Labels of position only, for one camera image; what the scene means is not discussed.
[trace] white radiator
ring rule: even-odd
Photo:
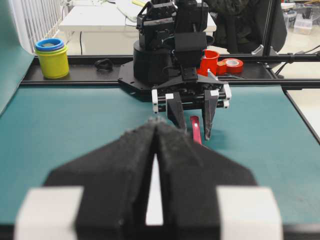
[[[62,20],[60,0],[10,0],[21,45],[33,53],[35,43],[52,38]]]

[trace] chair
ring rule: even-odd
[[[235,16],[218,14],[218,17],[215,19],[217,32],[214,33],[214,37],[219,34],[219,31],[225,31],[227,44],[213,43],[213,46],[225,48],[231,54],[250,54],[263,42],[268,7],[268,0],[260,0],[254,6],[252,10],[254,12],[252,21],[255,22],[255,24],[250,26],[254,34],[251,38],[249,37],[248,43],[238,43],[237,41]],[[271,45],[273,46],[273,49],[278,52],[284,46],[287,37],[287,29],[281,9],[281,1],[277,2],[275,18],[274,34],[272,36]]]

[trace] red object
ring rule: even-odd
[[[227,72],[227,64],[224,61],[218,61],[216,74],[222,75],[222,74],[225,74],[226,72]]]
[[[217,63],[220,54],[212,50],[204,50],[204,58],[201,60],[200,68],[197,69],[197,73],[203,76],[208,76],[208,69],[216,75]]]
[[[226,64],[226,72],[229,74],[239,74],[244,70],[244,62],[236,58],[226,58],[222,60]]]
[[[192,123],[193,141],[198,144],[202,144],[200,125],[199,125],[199,117],[191,116],[190,121]]]

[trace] teal table surface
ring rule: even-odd
[[[231,90],[205,145],[270,186],[285,224],[320,223],[320,145],[279,86]],[[186,111],[187,122],[192,115],[201,111]],[[28,189],[51,169],[152,116],[150,102],[120,88],[20,87],[0,116],[0,224],[14,224]]]

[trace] yellow cup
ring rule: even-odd
[[[67,46],[56,51],[38,51],[39,62],[43,75],[47,79],[59,79],[69,73]]]

